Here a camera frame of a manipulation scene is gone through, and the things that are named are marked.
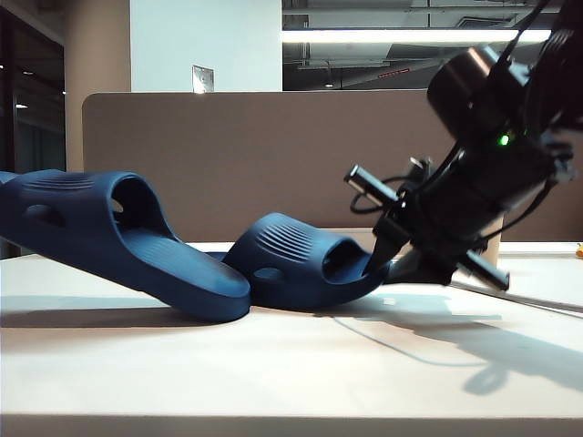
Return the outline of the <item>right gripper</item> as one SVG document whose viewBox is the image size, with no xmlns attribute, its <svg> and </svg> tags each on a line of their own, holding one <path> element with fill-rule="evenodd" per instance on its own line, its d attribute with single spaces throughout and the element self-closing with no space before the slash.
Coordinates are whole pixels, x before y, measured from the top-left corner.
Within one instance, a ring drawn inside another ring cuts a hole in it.
<svg viewBox="0 0 583 437">
<path fill-rule="evenodd" d="M 428 180 L 429 165 L 412 165 L 403 175 L 380 180 L 359 165 L 344 181 L 381 211 L 373 252 L 363 275 L 386 273 L 388 283 L 449 285 L 458 269 L 495 290 L 509 288 L 509 275 L 473 251 L 476 238 L 463 240 L 438 225 L 422 207 L 417 190 Z"/>
</svg>

